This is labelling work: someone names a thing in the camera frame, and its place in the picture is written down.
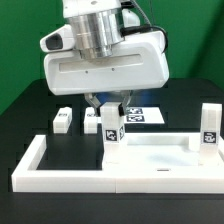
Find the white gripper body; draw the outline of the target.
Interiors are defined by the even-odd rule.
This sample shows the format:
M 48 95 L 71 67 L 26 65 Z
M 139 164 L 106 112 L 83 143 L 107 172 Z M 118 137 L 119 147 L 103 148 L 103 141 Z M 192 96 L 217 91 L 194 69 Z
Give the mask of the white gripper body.
M 99 93 L 162 87 L 169 78 L 163 30 L 125 36 L 112 55 L 84 59 L 71 27 L 64 25 L 40 40 L 44 71 L 55 95 Z

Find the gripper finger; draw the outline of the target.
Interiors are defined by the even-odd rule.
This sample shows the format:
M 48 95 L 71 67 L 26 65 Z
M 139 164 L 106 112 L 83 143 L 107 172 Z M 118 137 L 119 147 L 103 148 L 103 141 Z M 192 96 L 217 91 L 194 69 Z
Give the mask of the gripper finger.
M 118 111 L 120 116 L 124 116 L 126 114 L 126 108 L 128 107 L 129 103 L 131 102 L 133 91 L 132 90 L 123 90 L 120 92 L 122 102 L 118 106 Z
M 96 93 L 85 93 L 84 94 L 85 100 L 87 103 L 94 109 L 95 115 L 97 117 L 100 116 L 100 107 L 101 107 L 101 102 L 97 98 Z

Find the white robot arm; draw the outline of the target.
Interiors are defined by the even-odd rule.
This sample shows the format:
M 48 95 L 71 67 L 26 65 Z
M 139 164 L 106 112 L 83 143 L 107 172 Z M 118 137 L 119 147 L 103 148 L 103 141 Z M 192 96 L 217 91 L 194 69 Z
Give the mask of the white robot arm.
M 119 91 L 126 112 L 132 92 L 160 88 L 169 78 L 166 31 L 142 25 L 134 0 L 62 0 L 67 23 L 40 40 L 44 71 L 55 95 L 83 94 L 100 111 L 97 95 Z

